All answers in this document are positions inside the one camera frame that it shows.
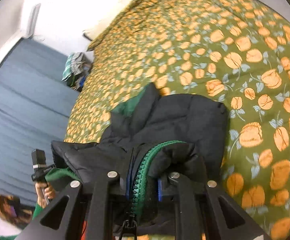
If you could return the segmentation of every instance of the green bedspread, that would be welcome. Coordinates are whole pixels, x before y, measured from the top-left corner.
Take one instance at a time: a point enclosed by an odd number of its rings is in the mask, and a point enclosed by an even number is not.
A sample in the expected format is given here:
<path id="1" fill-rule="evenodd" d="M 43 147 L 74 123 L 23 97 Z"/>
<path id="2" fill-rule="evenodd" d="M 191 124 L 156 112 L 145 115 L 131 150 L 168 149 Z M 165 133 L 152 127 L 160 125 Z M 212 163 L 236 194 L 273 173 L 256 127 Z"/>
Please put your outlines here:
<path id="1" fill-rule="evenodd" d="M 273 239 L 290 232 L 290 23 L 254 0 L 133 0 L 89 46 L 66 141 L 98 141 L 110 110 L 155 82 L 223 102 L 222 179 Z"/>

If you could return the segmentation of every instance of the green zipper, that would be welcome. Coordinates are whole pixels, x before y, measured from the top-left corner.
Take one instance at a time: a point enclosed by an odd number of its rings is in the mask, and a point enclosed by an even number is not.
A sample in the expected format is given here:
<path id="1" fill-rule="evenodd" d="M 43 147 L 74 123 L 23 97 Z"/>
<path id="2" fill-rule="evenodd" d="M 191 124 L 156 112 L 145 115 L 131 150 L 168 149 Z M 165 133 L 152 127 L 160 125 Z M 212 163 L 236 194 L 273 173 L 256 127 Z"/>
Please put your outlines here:
<path id="1" fill-rule="evenodd" d="M 174 143 L 184 143 L 184 142 L 175 140 L 160 143 L 155 147 L 153 147 L 152 149 L 150 149 L 143 157 L 141 165 L 139 166 L 138 171 L 136 173 L 132 190 L 132 213 L 135 214 L 137 219 L 140 219 L 141 217 L 141 213 L 145 202 L 146 184 L 147 184 L 146 177 L 149 170 L 149 166 L 153 158 L 163 147 Z"/>

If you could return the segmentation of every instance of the black metal frame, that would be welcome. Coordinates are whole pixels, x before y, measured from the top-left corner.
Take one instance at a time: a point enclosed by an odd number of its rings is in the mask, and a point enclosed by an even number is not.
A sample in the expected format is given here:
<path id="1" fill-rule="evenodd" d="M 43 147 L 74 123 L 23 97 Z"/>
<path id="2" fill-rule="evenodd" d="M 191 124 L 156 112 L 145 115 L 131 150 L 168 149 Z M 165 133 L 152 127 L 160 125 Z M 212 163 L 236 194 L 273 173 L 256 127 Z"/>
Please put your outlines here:
<path id="1" fill-rule="evenodd" d="M 119 176 L 101 175 L 96 183 L 69 184 L 21 232 L 16 240 L 76 240 L 82 236 L 87 214 L 86 239 L 112 239 L 112 205 L 126 203 L 117 191 Z M 191 181 L 180 174 L 168 177 L 162 190 L 162 201 L 175 206 L 176 240 L 194 240 L 202 234 L 210 240 L 253 240 L 270 237 L 256 222 L 228 196 L 221 187 Z M 136 228 L 124 233 L 136 235 Z"/>

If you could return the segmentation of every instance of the pile of clothes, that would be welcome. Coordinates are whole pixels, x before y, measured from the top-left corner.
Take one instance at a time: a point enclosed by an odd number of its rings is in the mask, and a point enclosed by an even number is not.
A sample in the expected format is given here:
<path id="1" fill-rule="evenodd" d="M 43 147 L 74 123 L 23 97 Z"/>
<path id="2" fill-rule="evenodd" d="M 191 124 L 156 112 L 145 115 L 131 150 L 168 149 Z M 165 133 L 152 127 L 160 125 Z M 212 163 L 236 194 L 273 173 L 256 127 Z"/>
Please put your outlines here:
<path id="1" fill-rule="evenodd" d="M 79 92 L 82 91 L 86 77 L 92 69 L 93 52 L 77 52 L 71 53 L 66 61 L 65 70 L 63 72 L 62 81 L 67 83 L 67 86 Z"/>

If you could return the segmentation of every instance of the hand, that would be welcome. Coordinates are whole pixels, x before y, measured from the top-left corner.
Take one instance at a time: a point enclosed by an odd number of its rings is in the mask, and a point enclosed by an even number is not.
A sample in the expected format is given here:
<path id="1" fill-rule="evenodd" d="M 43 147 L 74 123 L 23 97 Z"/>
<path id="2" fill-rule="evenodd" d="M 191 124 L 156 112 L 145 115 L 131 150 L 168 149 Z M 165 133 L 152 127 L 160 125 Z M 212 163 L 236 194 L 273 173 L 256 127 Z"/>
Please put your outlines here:
<path id="1" fill-rule="evenodd" d="M 40 205 L 42 208 L 45 208 L 47 206 L 46 200 L 44 198 L 43 192 L 41 188 L 45 188 L 45 196 L 48 199 L 53 199 L 56 196 L 55 189 L 51 186 L 50 183 L 43 183 L 43 182 L 37 182 L 35 184 L 36 194 L 37 194 L 37 204 Z"/>

